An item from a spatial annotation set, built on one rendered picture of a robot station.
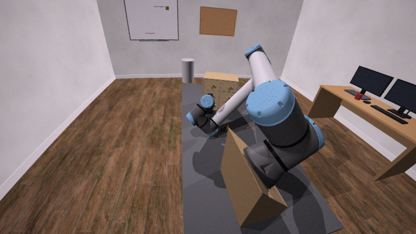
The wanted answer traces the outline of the wooden chest of drawers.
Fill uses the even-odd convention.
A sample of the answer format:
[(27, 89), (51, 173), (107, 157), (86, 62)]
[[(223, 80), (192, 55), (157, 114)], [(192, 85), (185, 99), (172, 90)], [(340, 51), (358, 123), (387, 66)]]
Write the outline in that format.
[[(231, 82), (238, 82), (238, 75), (235, 74), (229, 74), (229, 73), (219, 73), (219, 72), (207, 72), (205, 73), (204, 79), (215, 79), (220, 81), (231, 81)], [(204, 96), (204, 81), (203, 81), (203, 96)], [(219, 90), (213, 90), (213, 91), (219, 91), (219, 97), (220, 97), (220, 91), (221, 91), (221, 84)]]

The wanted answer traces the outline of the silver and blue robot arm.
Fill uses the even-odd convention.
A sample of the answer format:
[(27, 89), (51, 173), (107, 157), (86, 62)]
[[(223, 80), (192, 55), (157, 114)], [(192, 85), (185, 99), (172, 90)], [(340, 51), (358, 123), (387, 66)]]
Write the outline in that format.
[(266, 136), (261, 143), (244, 148), (244, 153), (262, 182), (272, 188), (282, 175), (318, 152), (325, 138), (311, 118), (304, 115), (292, 89), (280, 81), (262, 47), (245, 53), (252, 78), (209, 119), (214, 109), (213, 94), (207, 93), (186, 115), (193, 126), (208, 136), (246, 100), (251, 119)]

